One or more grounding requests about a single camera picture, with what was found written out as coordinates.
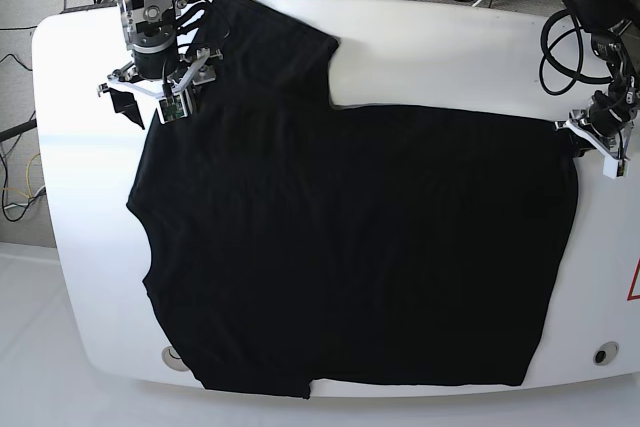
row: red warning sign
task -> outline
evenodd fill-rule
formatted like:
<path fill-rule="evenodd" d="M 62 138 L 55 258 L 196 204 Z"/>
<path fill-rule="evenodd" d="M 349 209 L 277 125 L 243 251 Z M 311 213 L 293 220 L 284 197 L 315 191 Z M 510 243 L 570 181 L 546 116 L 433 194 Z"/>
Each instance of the red warning sign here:
<path fill-rule="evenodd" d="M 631 282 L 631 289 L 629 289 L 629 297 L 627 300 L 640 299 L 640 282 L 638 282 L 638 273 L 640 272 L 640 260 L 636 267 L 636 273 L 633 275 L 633 282 Z"/>

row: black t-shirt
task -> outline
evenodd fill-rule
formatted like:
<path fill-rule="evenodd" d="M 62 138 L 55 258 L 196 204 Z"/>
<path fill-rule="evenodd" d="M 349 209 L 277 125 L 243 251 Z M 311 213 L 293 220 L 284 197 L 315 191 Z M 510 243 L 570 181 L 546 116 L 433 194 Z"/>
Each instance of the black t-shirt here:
<path fill-rule="evenodd" d="M 148 134 L 129 209 L 155 314 L 209 389 L 520 385 L 578 198 L 551 123 L 419 106 L 335 110 L 337 41 L 214 0 L 224 42 L 193 116 Z"/>

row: round hole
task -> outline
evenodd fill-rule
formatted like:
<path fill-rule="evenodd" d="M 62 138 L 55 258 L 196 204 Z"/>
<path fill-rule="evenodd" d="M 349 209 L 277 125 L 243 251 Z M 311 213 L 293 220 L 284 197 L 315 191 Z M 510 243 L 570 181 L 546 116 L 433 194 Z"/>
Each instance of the round hole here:
<path fill-rule="evenodd" d="M 617 342 L 607 342 L 593 354 L 593 363 L 598 366 L 609 365 L 616 358 L 619 350 L 620 346 Z"/>
<path fill-rule="evenodd" d="M 178 355 L 178 352 L 172 347 L 165 347 L 162 350 L 162 360 L 170 369 L 177 370 L 178 372 L 188 372 L 189 367 L 184 365 L 182 359 Z"/>
<path fill-rule="evenodd" d="M 598 352 L 596 352 L 596 364 L 601 364 L 606 358 L 607 353 L 604 350 L 599 350 Z"/>

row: white tabletop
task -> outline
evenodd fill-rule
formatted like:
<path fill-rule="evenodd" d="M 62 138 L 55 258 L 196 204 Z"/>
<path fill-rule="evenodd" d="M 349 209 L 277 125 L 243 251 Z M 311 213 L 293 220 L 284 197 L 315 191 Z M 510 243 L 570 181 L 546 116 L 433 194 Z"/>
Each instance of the white tabletop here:
<path fill-rule="evenodd" d="M 341 38 L 330 69 L 334 102 L 422 104 L 566 119 L 593 93 L 560 98 L 539 86 L 544 19 L 468 7 L 389 0 L 263 0 Z M 558 48 L 575 62 L 569 39 Z M 54 16 L 33 42 L 34 89 L 47 193 L 60 260 L 84 347 L 98 368 L 131 378 L 200 384 L 161 360 L 169 345 L 142 285 L 149 245 L 125 207 L 146 131 L 115 115 L 96 86 L 129 59 L 116 8 Z M 590 56 L 585 71 L 604 73 Z M 547 74 L 552 87 L 564 80 Z M 145 124 L 154 101 L 138 97 Z M 630 156 L 640 159 L 639 139 Z M 601 174 L 602 158 L 577 161 L 580 203 L 544 336 L 521 388 L 640 371 L 640 300 L 628 293 L 640 254 L 640 160 L 625 180 Z M 189 199 L 178 199 L 188 202 Z M 608 366 L 593 355 L 616 341 Z M 370 386 L 321 380 L 313 396 L 427 396 L 504 386 Z"/>

